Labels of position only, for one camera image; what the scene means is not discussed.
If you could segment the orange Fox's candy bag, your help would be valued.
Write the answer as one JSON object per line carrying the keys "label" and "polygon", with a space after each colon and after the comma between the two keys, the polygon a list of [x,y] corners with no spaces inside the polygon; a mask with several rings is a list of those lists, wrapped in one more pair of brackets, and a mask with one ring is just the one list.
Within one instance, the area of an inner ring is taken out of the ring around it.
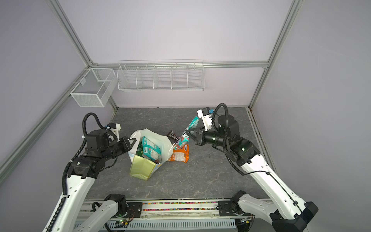
{"label": "orange Fox's candy bag", "polygon": [[168,161],[177,161],[187,163],[189,160],[189,145],[186,144],[180,149],[173,149],[173,153]]}

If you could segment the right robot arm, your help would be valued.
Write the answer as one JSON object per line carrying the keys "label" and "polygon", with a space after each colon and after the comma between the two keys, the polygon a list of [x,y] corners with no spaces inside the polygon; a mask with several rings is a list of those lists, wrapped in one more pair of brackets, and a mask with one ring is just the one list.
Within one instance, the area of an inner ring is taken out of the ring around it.
{"label": "right robot arm", "polygon": [[271,200],[268,203],[241,190],[230,200],[231,213],[256,216],[270,223],[276,232],[303,232],[318,212],[315,203],[306,202],[295,194],[268,165],[257,147],[241,137],[239,124],[226,104],[198,110],[181,138],[182,143],[188,140],[193,140],[197,146],[209,144],[222,152],[235,171],[251,176]]}

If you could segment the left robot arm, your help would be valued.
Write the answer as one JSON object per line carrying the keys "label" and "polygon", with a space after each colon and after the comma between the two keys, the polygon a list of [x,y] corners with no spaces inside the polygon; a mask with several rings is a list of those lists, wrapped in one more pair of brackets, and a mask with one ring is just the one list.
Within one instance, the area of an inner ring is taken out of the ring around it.
{"label": "left robot arm", "polygon": [[106,162],[117,161],[133,149],[136,138],[119,137],[120,124],[103,126],[95,113],[87,113],[82,121],[83,143],[68,161],[62,174],[62,194],[44,227],[45,232],[97,232],[113,217],[129,216],[130,208],[123,194],[109,194],[93,214],[75,228],[75,222],[86,195]]}

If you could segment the teal Fox's candy bag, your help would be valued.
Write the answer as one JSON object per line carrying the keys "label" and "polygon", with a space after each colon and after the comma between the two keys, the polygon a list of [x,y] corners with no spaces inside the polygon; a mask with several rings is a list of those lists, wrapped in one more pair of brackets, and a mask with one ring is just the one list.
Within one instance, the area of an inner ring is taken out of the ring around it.
{"label": "teal Fox's candy bag", "polygon": [[136,155],[147,160],[154,162],[155,164],[161,163],[161,150],[160,147],[155,145],[147,137],[143,137],[142,141],[139,143]]}

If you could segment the illustrated paper gift bag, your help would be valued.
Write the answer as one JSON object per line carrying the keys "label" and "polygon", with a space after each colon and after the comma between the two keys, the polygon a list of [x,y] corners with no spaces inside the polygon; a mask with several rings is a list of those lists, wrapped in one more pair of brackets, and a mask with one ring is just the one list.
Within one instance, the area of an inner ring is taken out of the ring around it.
{"label": "illustrated paper gift bag", "polygon": [[135,143],[128,152],[131,160],[129,175],[142,180],[148,180],[171,157],[175,147],[168,137],[149,129],[135,131],[131,139],[135,139]]}

